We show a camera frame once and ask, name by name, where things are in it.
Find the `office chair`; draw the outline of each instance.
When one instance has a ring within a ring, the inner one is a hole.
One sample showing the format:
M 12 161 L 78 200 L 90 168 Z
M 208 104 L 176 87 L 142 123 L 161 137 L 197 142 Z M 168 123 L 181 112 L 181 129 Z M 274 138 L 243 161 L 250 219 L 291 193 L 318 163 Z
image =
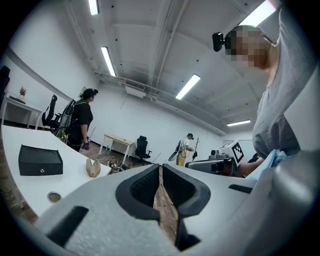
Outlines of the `office chair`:
M 152 151 L 148 150 L 149 153 L 146 154 L 147 145 L 148 145 L 148 141 L 147 141 L 147 138 L 144 136 L 140 136 L 140 138 L 136 140 L 135 154 L 136 156 L 140 157 L 141 160 L 148 159 L 151 157 L 150 153 L 152 153 Z
M 50 105 L 47 107 L 46 111 L 42 114 L 42 124 L 43 126 L 49 126 L 52 133 L 55 133 L 55 131 L 59 128 L 59 119 L 61 118 L 62 114 L 58 113 L 55 114 L 55 106 L 57 101 L 57 96 L 53 95 L 51 98 Z
M 10 68 L 3 65 L 2 68 L 0 69 L 0 107 L 2 105 L 2 101 L 6 94 L 5 89 L 10 81 L 9 73 L 10 73 Z

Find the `black jewelry box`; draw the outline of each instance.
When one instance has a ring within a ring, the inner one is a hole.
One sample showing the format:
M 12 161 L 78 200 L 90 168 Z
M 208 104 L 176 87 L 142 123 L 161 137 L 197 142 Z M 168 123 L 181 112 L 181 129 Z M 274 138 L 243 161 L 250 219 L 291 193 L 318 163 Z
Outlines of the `black jewelry box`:
M 21 145 L 18 163 L 21 176 L 46 176 L 64 173 L 63 161 L 58 150 Z

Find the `air vent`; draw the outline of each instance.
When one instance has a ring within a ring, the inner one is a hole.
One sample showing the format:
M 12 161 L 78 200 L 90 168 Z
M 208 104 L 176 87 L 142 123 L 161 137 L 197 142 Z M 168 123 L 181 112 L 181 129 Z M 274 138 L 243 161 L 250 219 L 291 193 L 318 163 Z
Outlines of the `air vent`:
M 141 99 L 143 99 L 145 96 L 146 96 L 146 93 L 142 90 L 139 90 L 139 89 L 135 89 L 135 88 L 132 88 L 131 86 L 125 86 L 125 90 L 128 94 L 131 94 L 133 96 L 136 96 L 136 97 L 139 97 Z

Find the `woman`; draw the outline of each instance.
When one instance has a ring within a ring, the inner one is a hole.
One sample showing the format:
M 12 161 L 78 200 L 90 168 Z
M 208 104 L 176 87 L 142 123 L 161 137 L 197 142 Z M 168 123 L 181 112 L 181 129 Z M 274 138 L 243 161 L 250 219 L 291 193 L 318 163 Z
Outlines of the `woman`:
M 272 150 L 280 149 L 287 156 L 300 150 L 284 113 L 309 80 L 317 57 L 286 8 L 279 13 L 279 24 L 276 44 L 272 44 L 259 28 L 248 25 L 236 26 L 224 40 L 221 33 L 212 37 L 216 52 L 224 44 L 225 53 L 232 59 L 262 70 L 268 76 L 252 133 L 253 146 L 260 158 L 253 163 L 242 163 L 238 169 L 240 176 L 253 172 Z
M 71 126 L 68 128 L 67 145 L 75 151 L 80 150 L 82 143 L 89 149 L 88 129 L 94 119 L 89 103 L 95 100 L 98 91 L 86 89 L 81 99 L 74 104 Z

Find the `blue cloth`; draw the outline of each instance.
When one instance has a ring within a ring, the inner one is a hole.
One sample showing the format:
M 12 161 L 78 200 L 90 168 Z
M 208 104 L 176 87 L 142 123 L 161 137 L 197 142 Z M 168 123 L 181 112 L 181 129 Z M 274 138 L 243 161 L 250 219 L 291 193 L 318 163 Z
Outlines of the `blue cloth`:
M 275 167 L 287 158 L 288 158 L 288 156 L 286 155 L 286 153 L 284 151 L 281 151 L 280 149 L 274 149 L 270 152 L 270 154 L 263 161 L 263 163 L 260 164 L 257 169 L 255 169 L 253 172 L 251 172 L 245 178 L 248 180 L 257 181 L 259 179 L 261 173 L 265 169 L 270 168 L 270 167 Z

